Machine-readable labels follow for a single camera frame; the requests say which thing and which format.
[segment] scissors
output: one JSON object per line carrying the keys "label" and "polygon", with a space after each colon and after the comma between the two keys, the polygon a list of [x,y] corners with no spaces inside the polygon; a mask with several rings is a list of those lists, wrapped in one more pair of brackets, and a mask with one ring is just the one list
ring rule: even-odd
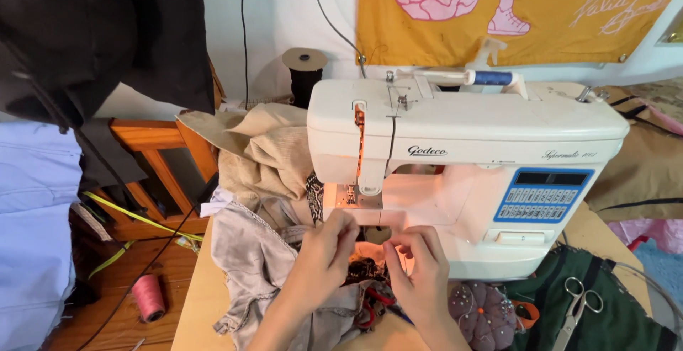
{"label": "scissors", "polygon": [[[569,288],[569,284],[570,284],[569,282],[570,281],[574,281],[576,284],[578,284],[578,286],[579,286],[578,294],[575,294]],[[574,332],[574,329],[576,328],[578,321],[581,319],[581,315],[583,314],[583,308],[584,307],[588,307],[588,309],[594,313],[602,312],[602,308],[604,307],[604,303],[602,302],[602,298],[600,297],[600,294],[593,291],[592,289],[589,289],[588,291],[584,291],[583,283],[581,283],[581,281],[575,277],[569,277],[569,278],[567,278],[567,280],[564,281],[564,289],[566,289],[567,292],[569,292],[570,294],[572,294],[572,296],[574,296],[574,300],[569,305],[567,315],[565,315],[565,317],[567,319],[564,321],[564,324],[562,325],[562,329],[559,330],[559,335],[557,336],[557,340],[555,340],[555,345],[552,347],[552,351],[564,351],[564,348],[567,347],[567,343],[569,343],[569,338],[572,337],[572,333]],[[600,302],[600,308],[599,309],[596,309],[590,303],[588,303],[588,301],[586,300],[586,296],[588,296],[588,294],[593,294],[598,299],[598,302]],[[577,304],[579,304],[578,311],[576,311],[576,314],[574,314],[574,311],[576,309]]]}

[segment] pink sneaker drawing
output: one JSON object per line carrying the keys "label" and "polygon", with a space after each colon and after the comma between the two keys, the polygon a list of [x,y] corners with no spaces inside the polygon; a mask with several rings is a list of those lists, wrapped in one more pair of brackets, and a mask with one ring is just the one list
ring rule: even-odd
{"label": "pink sneaker drawing", "polygon": [[488,33],[491,35],[520,36],[529,32],[530,28],[531,25],[519,20],[512,13],[511,8],[506,11],[501,10],[500,7],[496,8],[496,14],[488,23]]}

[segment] sewing machine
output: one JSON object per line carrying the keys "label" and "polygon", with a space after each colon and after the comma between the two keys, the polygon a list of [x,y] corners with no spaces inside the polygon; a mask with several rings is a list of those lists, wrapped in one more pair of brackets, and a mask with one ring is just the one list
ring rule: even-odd
{"label": "sewing machine", "polygon": [[[502,89],[449,93],[434,81]],[[324,218],[342,208],[395,232],[432,225],[451,278],[527,277],[628,133],[608,96],[470,70],[320,81],[307,129]]]}

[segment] table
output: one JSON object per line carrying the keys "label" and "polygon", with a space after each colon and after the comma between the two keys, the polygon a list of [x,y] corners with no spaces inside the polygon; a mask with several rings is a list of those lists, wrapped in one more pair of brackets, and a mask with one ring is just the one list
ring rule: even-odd
{"label": "table", "polygon": [[[206,230],[206,244],[211,242],[212,224],[213,220],[210,220]],[[567,224],[565,232],[569,243],[574,247],[586,249],[603,258],[631,264],[640,270],[643,269],[641,262],[628,251],[609,227],[588,209],[584,202],[581,202]],[[209,248],[209,245],[205,245],[197,260],[178,329],[175,331],[172,351],[234,350],[230,336],[218,336],[212,328],[212,325],[227,311],[230,297],[224,283],[225,276],[214,265]],[[615,268],[614,272],[628,292],[652,316],[647,284],[642,277],[622,267]],[[414,327],[396,315],[382,316],[373,333],[361,335],[335,347],[334,350],[429,351]]]}

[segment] blue thread spool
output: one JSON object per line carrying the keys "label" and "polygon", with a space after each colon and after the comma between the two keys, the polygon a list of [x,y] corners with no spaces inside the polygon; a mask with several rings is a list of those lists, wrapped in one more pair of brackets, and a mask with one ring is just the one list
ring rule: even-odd
{"label": "blue thread spool", "polygon": [[507,86],[512,83],[511,72],[474,71],[474,85]]}

